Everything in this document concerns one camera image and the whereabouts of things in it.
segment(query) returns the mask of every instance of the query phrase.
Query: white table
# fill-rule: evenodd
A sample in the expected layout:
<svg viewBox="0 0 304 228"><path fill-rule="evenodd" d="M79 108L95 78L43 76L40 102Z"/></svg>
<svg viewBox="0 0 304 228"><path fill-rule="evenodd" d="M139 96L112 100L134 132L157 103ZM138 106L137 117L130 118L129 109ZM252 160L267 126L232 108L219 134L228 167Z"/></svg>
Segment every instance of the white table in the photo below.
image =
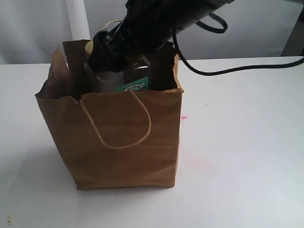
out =
<svg viewBox="0 0 304 228"><path fill-rule="evenodd" d="M76 190L34 98L48 67L0 66L1 228L304 227L304 65L203 77L180 63L187 119L176 187L86 191Z"/></svg>

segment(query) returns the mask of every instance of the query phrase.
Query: brown paper bag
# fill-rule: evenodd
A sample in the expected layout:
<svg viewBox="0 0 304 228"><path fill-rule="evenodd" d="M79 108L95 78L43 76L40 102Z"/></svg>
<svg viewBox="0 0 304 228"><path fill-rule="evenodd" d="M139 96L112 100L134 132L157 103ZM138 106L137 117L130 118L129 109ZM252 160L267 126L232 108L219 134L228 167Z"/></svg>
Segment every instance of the brown paper bag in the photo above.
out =
<svg viewBox="0 0 304 228"><path fill-rule="evenodd" d="M64 43L68 68L55 51L48 79L36 94L77 188L173 187L183 89L172 44L146 55L154 91L89 93L87 42Z"/></svg>

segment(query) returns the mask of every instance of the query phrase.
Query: black cable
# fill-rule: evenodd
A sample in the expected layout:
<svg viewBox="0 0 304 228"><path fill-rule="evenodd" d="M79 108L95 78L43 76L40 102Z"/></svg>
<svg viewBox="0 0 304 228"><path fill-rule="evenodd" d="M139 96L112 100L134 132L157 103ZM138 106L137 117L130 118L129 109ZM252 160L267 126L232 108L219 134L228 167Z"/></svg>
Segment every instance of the black cable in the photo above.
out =
<svg viewBox="0 0 304 228"><path fill-rule="evenodd" d="M177 50L178 55L180 56L180 59L183 61L183 63L194 73L199 74L199 75L204 75L204 76L216 76L216 75L223 75L227 73L232 73L236 71L241 71L241 70L251 70L251 69L282 69L282 68L290 68L290 67L295 67L298 66L302 63L304 63L304 57L301 58L298 61L292 62L292 63L286 63L286 64L277 64L277 65L251 65L251 66L241 66L241 67L236 67L236 68L231 68L227 70L221 70L221 71L216 71L216 72L203 72L200 70L195 69L192 67L184 57L184 55L181 53L180 47L177 43L176 39L176 29L172 29L172 38L173 38L173 43L174 46Z"/></svg>
<svg viewBox="0 0 304 228"><path fill-rule="evenodd" d="M207 30L207 31L213 32L213 33L217 33L217 34L223 34L223 33L225 33L227 31L228 24L227 24L227 22L223 18L219 17L218 15L216 15L214 13L210 13L209 17L211 17L212 19L214 19L215 21L217 21L219 24L221 24L221 26L223 28L220 28L220 29L219 28L214 28L214 27L211 27L209 25L206 25L202 21L198 21L195 24L197 26L201 27L204 30Z"/></svg>

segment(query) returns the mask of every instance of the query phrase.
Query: red stain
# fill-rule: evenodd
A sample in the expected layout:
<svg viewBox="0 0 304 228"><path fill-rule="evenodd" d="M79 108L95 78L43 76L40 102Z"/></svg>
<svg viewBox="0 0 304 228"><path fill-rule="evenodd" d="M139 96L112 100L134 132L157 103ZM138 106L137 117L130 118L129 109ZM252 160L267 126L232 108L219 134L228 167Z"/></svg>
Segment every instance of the red stain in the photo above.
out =
<svg viewBox="0 0 304 228"><path fill-rule="evenodd" d="M180 118L180 120L187 120L188 119L188 117L186 117L186 116L182 116L181 118Z"/></svg>

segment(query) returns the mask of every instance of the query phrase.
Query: white wall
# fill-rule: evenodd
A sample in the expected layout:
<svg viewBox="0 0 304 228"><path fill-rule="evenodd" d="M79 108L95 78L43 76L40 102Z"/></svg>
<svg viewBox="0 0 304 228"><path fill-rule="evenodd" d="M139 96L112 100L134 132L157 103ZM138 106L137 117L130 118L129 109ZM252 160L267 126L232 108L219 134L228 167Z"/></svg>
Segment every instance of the white wall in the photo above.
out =
<svg viewBox="0 0 304 228"><path fill-rule="evenodd" d="M71 40L65 0L0 0L0 64L49 63Z"/></svg>
<svg viewBox="0 0 304 228"><path fill-rule="evenodd" d="M122 19L125 3L85 0L91 36ZM228 22L226 34L192 26L178 40L189 59L278 56L301 9L283 0L235 0L217 11ZM65 0L0 0L0 64L50 62L56 46L71 39Z"/></svg>

